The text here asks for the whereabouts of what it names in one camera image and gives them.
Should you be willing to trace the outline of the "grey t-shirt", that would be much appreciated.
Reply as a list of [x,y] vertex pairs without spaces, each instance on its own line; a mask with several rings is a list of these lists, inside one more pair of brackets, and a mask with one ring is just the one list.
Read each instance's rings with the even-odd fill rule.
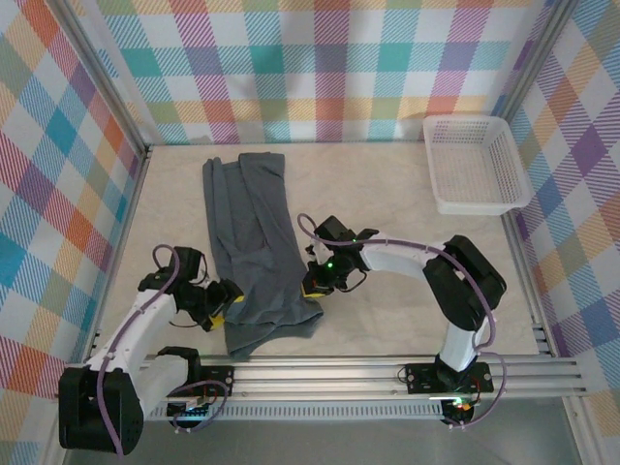
[[274,339],[311,337],[324,310],[301,293],[306,266],[287,204],[284,155],[209,159],[202,181],[217,275],[244,294],[224,313],[229,356],[247,358]]

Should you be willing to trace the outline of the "white perforated plastic basket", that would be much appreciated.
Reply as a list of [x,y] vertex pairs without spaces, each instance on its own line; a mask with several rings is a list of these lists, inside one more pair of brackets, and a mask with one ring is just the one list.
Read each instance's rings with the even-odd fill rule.
[[441,214],[501,216],[533,198],[504,119],[434,115],[423,120],[422,131],[431,188]]

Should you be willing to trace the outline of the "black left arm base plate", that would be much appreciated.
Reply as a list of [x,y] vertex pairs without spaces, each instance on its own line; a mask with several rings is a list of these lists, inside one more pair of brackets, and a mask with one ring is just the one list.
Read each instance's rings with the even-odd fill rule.
[[209,384],[195,387],[194,393],[222,399],[224,395],[233,393],[234,378],[235,370],[232,365],[203,365],[196,381],[209,381]]

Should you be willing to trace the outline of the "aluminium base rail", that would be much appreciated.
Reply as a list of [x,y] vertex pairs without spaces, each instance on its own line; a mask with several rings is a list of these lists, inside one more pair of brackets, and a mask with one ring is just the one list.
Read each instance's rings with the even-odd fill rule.
[[491,393],[409,394],[406,364],[432,363],[432,356],[254,356],[233,361],[225,356],[201,356],[202,365],[232,365],[235,401],[354,401],[476,398],[497,393],[510,398],[560,397],[546,389],[554,369],[537,356],[481,356],[489,365]]

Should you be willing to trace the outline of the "aluminium side frame strip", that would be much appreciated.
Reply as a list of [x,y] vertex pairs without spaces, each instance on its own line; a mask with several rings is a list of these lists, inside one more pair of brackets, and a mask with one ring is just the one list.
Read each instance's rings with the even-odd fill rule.
[[539,354],[542,360],[554,369],[549,375],[551,385],[546,391],[560,395],[581,463],[606,465],[605,449],[601,445],[592,410],[586,403],[589,394],[588,381],[577,359],[560,356],[551,326],[543,311],[541,293],[527,261],[526,248],[515,214],[504,214],[501,221],[519,284],[527,301]]
[[[148,165],[153,149],[154,145],[148,144],[145,148],[144,153],[141,155],[137,169],[135,187],[130,197],[123,222],[121,224],[122,228],[120,230],[119,241],[112,255],[109,273],[105,281],[105,286],[101,294],[96,313],[93,317],[91,328],[86,337],[86,344],[81,354],[81,361],[86,360],[92,354],[92,352],[96,348],[96,344],[101,339],[102,320],[106,312],[109,295],[114,286],[115,277],[122,261],[122,255],[125,250],[127,238],[129,236],[131,225],[139,203],[140,193],[146,177],[146,172],[148,170]],[[66,451],[59,445],[58,442],[59,416],[57,404],[55,402],[52,402],[50,404],[49,413],[47,414],[47,416],[51,419],[51,427],[45,441],[45,446],[43,447],[43,451],[40,458],[36,462],[36,465],[63,465]]]

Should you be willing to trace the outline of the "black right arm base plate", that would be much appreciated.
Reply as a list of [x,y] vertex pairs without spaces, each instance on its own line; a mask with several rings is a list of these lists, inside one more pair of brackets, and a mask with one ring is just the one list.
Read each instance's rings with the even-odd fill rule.
[[405,368],[405,384],[409,394],[491,393],[494,385],[489,365],[474,362],[456,372],[440,363],[410,363]]

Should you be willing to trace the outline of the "aluminium corner post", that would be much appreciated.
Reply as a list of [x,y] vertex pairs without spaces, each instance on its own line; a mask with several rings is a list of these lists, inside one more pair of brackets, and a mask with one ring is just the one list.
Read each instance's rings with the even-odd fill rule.
[[544,0],[542,10],[531,29],[531,38],[521,48],[506,85],[491,111],[512,122],[527,92],[540,73],[568,20],[580,0]]
[[45,1],[76,50],[82,66],[93,80],[96,89],[101,93],[103,100],[116,118],[131,146],[142,160],[147,160],[149,157],[149,144],[141,136],[138,125],[127,110],[99,53],[89,40],[69,0]]

